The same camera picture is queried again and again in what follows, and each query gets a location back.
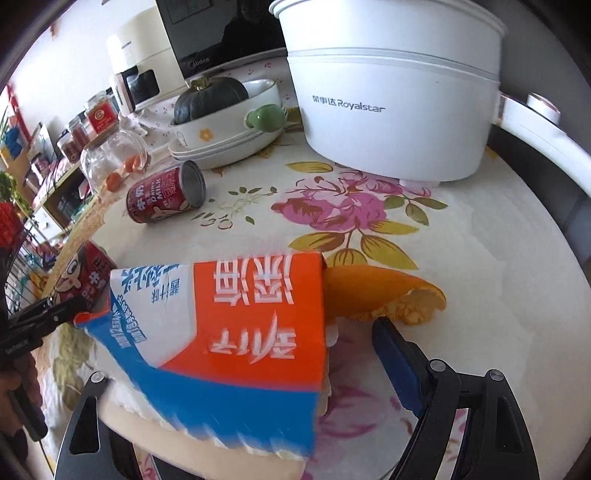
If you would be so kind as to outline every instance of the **human hand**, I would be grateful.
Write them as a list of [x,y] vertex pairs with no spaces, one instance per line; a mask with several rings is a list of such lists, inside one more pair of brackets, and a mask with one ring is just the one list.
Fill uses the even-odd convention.
[[37,379],[35,359],[28,353],[17,361],[19,370],[0,372],[0,432],[12,437],[22,428],[22,422],[12,410],[8,392],[16,390],[24,380],[25,390],[33,405],[41,407],[43,398]]

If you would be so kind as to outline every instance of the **juice carton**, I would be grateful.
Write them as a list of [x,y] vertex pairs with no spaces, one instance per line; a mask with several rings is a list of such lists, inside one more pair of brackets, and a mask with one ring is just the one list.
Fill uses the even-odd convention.
[[326,345],[320,254],[111,273],[111,309],[76,319],[179,430],[307,458]]

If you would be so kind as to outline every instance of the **royalstar logo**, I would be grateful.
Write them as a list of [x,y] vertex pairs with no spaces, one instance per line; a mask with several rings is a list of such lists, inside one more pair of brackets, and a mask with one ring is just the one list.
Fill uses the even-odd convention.
[[382,113],[382,111],[386,110],[386,107],[384,106],[373,106],[362,102],[345,102],[340,99],[321,97],[317,95],[312,95],[312,100],[314,100],[314,103],[321,103],[322,105],[328,106],[339,106],[341,108],[346,108],[348,110],[365,110],[366,112],[376,113]]

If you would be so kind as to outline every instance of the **black cable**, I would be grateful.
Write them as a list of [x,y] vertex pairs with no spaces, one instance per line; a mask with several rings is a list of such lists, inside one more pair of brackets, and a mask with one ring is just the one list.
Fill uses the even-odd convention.
[[53,471],[53,467],[51,466],[49,458],[47,458],[47,454],[45,453],[45,449],[43,448],[43,442],[39,442],[39,446],[41,447],[41,451],[43,452],[43,456],[45,457],[45,461],[47,462],[47,466],[51,472],[51,476],[55,476],[56,473]]

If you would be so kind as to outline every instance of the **pumpkin stem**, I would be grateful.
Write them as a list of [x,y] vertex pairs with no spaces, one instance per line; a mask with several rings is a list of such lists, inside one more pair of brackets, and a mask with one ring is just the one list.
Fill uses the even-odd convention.
[[211,86],[211,82],[205,77],[198,78],[197,80],[191,81],[191,88],[201,92],[208,89]]

